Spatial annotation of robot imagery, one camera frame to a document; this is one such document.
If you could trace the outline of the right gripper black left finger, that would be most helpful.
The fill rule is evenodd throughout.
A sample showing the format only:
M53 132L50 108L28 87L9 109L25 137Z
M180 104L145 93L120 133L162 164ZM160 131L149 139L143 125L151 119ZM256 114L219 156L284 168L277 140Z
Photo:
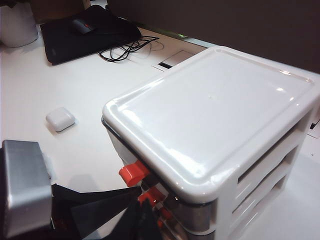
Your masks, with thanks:
M109 191L77 192L52 185L55 227L70 232L93 232L125 210L142 193L134 186Z

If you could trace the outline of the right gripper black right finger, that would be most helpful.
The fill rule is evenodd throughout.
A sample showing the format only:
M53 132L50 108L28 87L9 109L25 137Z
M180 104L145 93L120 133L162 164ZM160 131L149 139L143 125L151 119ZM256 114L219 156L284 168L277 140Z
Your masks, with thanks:
M110 197L86 201L84 209L90 229L86 240L161 240L152 201L135 197Z

